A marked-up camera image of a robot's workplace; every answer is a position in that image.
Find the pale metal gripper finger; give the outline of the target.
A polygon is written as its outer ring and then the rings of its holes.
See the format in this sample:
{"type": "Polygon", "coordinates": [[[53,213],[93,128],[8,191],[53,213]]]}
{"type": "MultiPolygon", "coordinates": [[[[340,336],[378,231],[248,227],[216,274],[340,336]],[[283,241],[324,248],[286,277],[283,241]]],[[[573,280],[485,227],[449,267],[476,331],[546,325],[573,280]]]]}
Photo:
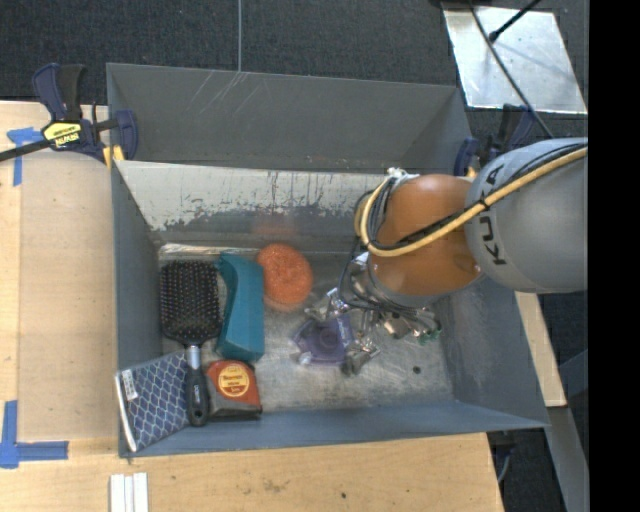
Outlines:
{"type": "Polygon", "coordinates": [[[353,342],[345,349],[341,371],[344,375],[358,375],[362,368],[381,352],[378,344],[367,342],[353,342]]]}
{"type": "Polygon", "coordinates": [[[316,321],[329,321],[346,314],[349,306],[342,299],[339,290],[333,288],[316,300],[311,306],[304,308],[304,313],[316,321]]]}

